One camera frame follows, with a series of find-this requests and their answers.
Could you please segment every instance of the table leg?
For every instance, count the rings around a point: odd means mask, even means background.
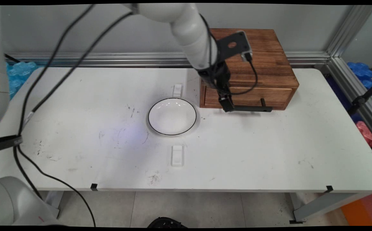
[[[370,193],[326,193],[317,199],[302,206],[296,193],[290,193],[294,206],[294,219],[296,222],[305,222],[333,211],[346,204],[368,196]]]
[[[49,191],[45,199],[45,203],[49,205],[49,209],[56,218],[59,216],[58,207],[62,200],[63,192],[64,191]]]

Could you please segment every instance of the black tripod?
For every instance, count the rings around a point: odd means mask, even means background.
[[[349,110],[347,110],[347,112],[349,113],[349,115],[354,115],[357,110],[359,110],[359,108],[365,104],[365,102],[368,101],[368,99],[372,96],[372,87],[370,87],[369,90],[366,91],[366,93],[364,93],[364,95],[360,95],[358,96],[355,100],[353,100],[353,102],[351,103],[351,107],[349,108]]]

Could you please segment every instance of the aluminum frame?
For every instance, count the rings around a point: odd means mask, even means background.
[[[354,5],[327,48],[330,57],[341,57],[370,14],[372,5]]]
[[[367,91],[342,58],[331,58],[327,68],[350,102]],[[359,114],[372,132],[372,97],[360,107]]]
[[[324,65],[330,56],[326,52],[286,52],[290,65],[313,66]],[[45,65],[51,57],[50,53],[12,53],[10,56],[25,62]],[[82,53],[57,54],[52,67],[72,67]],[[166,53],[105,53],[89,54],[79,67],[192,67],[182,52]]]
[[[294,207],[294,219],[296,222],[306,222],[307,219],[321,216],[368,195],[370,193],[326,193],[300,208]],[[301,203],[296,193],[290,193],[290,197],[297,206]]]

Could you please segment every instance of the black cable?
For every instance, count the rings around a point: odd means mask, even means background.
[[[14,58],[14,57],[12,57],[12,56],[10,56],[10,55],[8,55],[8,54],[5,54],[5,58],[10,59],[10,60],[12,60],[12,61],[14,61],[14,62],[16,62],[16,63],[20,63],[19,60],[17,60],[16,58]]]
[[[216,71],[217,62],[218,62],[218,61],[216,61],[213,65],[211,64],[211,38],[212,37],[213,37],[213,39],[215,39],[215,38],[214,38],[213,34],[210,32],[210,28],[209,28],[208,23],[205,20],[205,18],[202,15],[200,15],[200,16],[202,17],[203,22],[205,23],[205,26],[206,26],[206,29],[207,29],[207,32],[208,32],[208,37],[209,37],[209,70],[210,70],[209,71],[209,76],[211,77],[212,74],[213,74],[213,72]],[[218,90],[220,92],[223,92],[224,94],[229,94],[229,95],[242,95],[242,94],[246,94],[246,93],[252,91],[256,87],[256,85],[258,84],[258,79],[259,78],[258,78],[258,73],[256,72],[256,69],[255,69],[255,67],[253,66],[253,63],[252,63],[252,56],[247,53],[245,55],[245,57],[246,57],[246,60],[249,61],[250,66],[252,67],[252,70],[255,73],[255,77],[256,77],[256,81],[252,85],[252,87],[250,89],[248,89],[248,90],[243,91],[243,92],[230,92],[230,91],[227,92],[227,91],[225,91],[223,89],[219,89],[218,86],[216,84],[214,84],[216,90]]]
[[[62,44],[63,40],[65,39],[66,37],[66,34],[72,29],[72,27],[77,23],[79,22],[79,20],[81,20],[87,13],[89,13],[89,11],[95,6],[95,4],[92,4],[90,5],[81,15],[79,15],[79,17],[77,17],[67,28],[66,30],[63,32],[61,38],[59,39],[57,45],[56,45],[56,48],[54,50],[54,52],[52,53],[52,56],[51,58],[49,59],[48,63],[45,65],[44,69],[42,70],[42,72],[38,75],[38,77],[36,78],[35,82],[33,82],[33,84],[31,85],[31,88],[29,88],[28,92],[26,93],[26,96],[25,96],[25,99],[23,101],[23,105],[22,105],[22,114],[21,114],[21,122],[19,124],[19,130],[18,130],[18,136],[21,135],[21,132],[22,132],[22,127],[23,127],[23,119],[25,117],[25,110],[26,110],[26,102],[28,101],[28,98],[29,98],[29,95],[31,94],[33,88],[35,87],[35,85],[38,83],[38,81],[41,79],[41,77],[44,75],[44,73],[47,71],[48,67],[51,65],[52,61],[54,60],[54,57],[55,55],[57,54],[59,48],[60,48],[60,45]]]
[[[79,61],[68,71],[68,73],[66,73],[66,75],[63,76],[63,78],[54,86],[54,88],[52,88],[52,90],[45,96],[45,98],[43,98],[39,103],[38,105],[35,106],[35,108],[32,109],[32,112],[35,112],[36,110],[38,110],[39,107],[41,107],[41,105],[47,101],[47,99],[54,93],[54,91],[57,90],[57,88],[63,83],[63,81],[65,81],[69,75],[71,75],[71,73],[76,69],[76,67],[79,66],[79,64],[83,61],[83,59],[92,51],[92,49],[96,46],[96,44],[98,44],[98,42],[103,38],[103,36],[105,36],[114,26],[116,26],[120,21],[122,21],[123,19],[125,19],[126,17],[132,15],[133,12],[129,12],[129,13],[126,13],[125,15],[123,15],[122,17],[118,18],[115,22],[113,22],[112,24],[110,24],[106,30],[104,30],[100,35],[99,37],[92,43],[92,45],[88,48],[88,50],[83,54],[83,56],[79,59]]]
[[[76,192],[76,193],[77,193],[77,194],[82,198],[83,202],[85,202],[85,205],[86,205],[86,207],[88,208],[88,210],[89,210],[89,212],[90,212],[90,216],[92,217],[93,226],[96,227],[95,218],[93,217],[92,210],[90,209],[90,207],[89,207],[88,203],[86,202],[86,200],[83,198],[82,194],[80,194],[80,193],[79,193],[79,192],[78,192],[74,187],[70,186],[70,185],[67,184],[66,182],[64,182],[64,181],[62,181],[62,180],[59,180],[59,179],[56,178],[56,177],[53,177],[53,176],[51,176],[51,175],[49,175],[49,174],[46,174],[46,173],[42,172],[42,170],[38,167],[38,165],[35,164],[34,161],[32,161],[32,160],[31,160],[27,155],[25,155],[25,153],[22,152],[20,146],[17,146],[17,148],[18,148],[19,152],[21,153],[21,155],[22,155],[23,157],[25,157],[29,162],[31,162],[31,164],[33,164],[33,166],[35,166],[35,168],[36,168],[36,169],[37,169],[37,170],[38,170],[42,175],[44,175],[44,176],[46,176],[46,177],[49,177],[49,178],[51,178],[51,179],[57,180],[57,181],[63,183],[64,185],[68,186],[68,187],[71,188],[72,190],[74,190],[74,191],[75,191],[75,192]]]
[[[28,175],[23,170],[21,163],[18,159],[18,153],[16,152],[16,147],[13,147],[13,157],[15,158],[16,165],[18,166],[19,170],[21,170],[21,173],[23,177],[25,177],[26,181],[28,181],[29,185],[32,187],[33,191],[37,194],[37,196],[42,200],[41,194],[39,194],[38,190],[36,189],[35,185],[33,185],[32,181],[29,179]]]

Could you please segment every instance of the drawer handle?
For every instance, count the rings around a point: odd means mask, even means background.
[[[260,99],[260,102],[262,103],[262,106],[235,106],[233,111],[260,111],[260,112],[271,112],[273,110],[273,107],[266,106],[266,102],[264,101],[264,98]]]

